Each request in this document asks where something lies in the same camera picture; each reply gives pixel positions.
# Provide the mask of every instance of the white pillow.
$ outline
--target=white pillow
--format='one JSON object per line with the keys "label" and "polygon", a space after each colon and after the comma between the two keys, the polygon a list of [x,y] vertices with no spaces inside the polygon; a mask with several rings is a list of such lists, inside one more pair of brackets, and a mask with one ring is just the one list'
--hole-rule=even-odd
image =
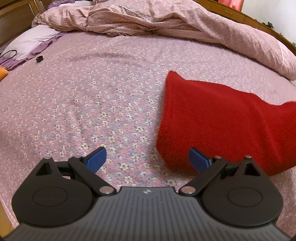
{"label": "white pillow", "polygon": [[[60,31],[57,31],[47,25],[38,25],[34,28],[27,30],[22,33],[16,39],[14,39],[2,52],[6,53],[9,50],[15,49],[17,54],[13,57],[16,60],[21,60],[26,58],[29,53],[35,49],[39,44],[50,40],[56,36]],[[4,58],[10,58],[15,54],[14,51],[4,55]]]}

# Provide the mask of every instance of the black cable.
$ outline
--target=black cable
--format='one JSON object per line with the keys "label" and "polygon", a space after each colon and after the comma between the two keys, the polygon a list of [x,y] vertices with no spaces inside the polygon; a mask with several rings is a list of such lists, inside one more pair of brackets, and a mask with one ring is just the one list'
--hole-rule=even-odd
{"label": "black cable", "polygon": [[15,54],[14,54],[12,57],[10,57],[10,58],[4,60],[4,61],[3,61],[2,63],[0,63],[0,64],[5,63],[7,60],[10,60],[11,58],[13,58],[14,56],[17,55],[17,51],[16,51],[15,49],[12,49],[12,50],[9,50],[9,51],[7,51],[6,53],[2,54],[2,55],[0,56],[0,58],[3,57],[3,55],[5,55],[5,54],[7,54],[7,53],[9,53],[9,52],[12,52],[12,51],[15,51]]}

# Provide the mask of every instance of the headboard panel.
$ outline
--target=headboard panel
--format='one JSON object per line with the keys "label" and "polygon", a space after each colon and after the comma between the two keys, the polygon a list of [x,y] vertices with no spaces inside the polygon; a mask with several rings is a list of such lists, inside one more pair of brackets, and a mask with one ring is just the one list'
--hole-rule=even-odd
{"label": "headboard panel", "polygon": [[43,13],[52,0],[0,0],[0,47],[31,28],[37,13]]}

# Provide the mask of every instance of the wooden furniture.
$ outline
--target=wooden furniture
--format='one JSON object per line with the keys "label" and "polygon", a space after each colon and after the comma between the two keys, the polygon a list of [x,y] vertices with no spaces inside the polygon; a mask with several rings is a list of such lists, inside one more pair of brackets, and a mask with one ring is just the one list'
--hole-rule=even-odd
{"label": "wooden furniture", "polygon": [[261,31],[264,31],[264,32],[272,35],[277,40],[282,42],[294,55],[296,55],[296,47],[293,46],[293,44],[289,40],[287,40],[283,35],[266,27],[264,24],[249,17],[248,15],[245,15],[240,11],[237,11],[233,8],[230,8],[226,5],[223,5],[223,4],[213,1],[213,0],[194,0],[194,1],[199,3],[200,5],[202,5],[205,9],[207,9],[210,12],[219,14],[223,17],[226,17],[226,18],[231,19],[231,20],[238,22],[238,23],[250,25],[253,28],[259,29]]}
{"label": "wooden furniture", "polygon": [[52,0],[0,0],[0,46],[8,44],[31,28],[37,13],[43,13]]}

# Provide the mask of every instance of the blue gripper pad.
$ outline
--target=blue gripper pad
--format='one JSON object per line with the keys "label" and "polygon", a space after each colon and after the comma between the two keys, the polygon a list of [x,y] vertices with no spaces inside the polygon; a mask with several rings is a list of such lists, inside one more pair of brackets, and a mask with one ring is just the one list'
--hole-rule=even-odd
{"label": "blue gripper pad", "polygon": [[93,173],[96,173],[101,168],[101,166],[104,165],[106,158],[107,158],[107,151],[105,148],[102,148],[97,153],[95,153],[90,158],[88,158],[85,161],[85,165]]}
{"label": "blue gripper pad", "polygon": [[208,159],[193,148],[189,150],[189,162],[199,174],[203,173],[211,165]]}

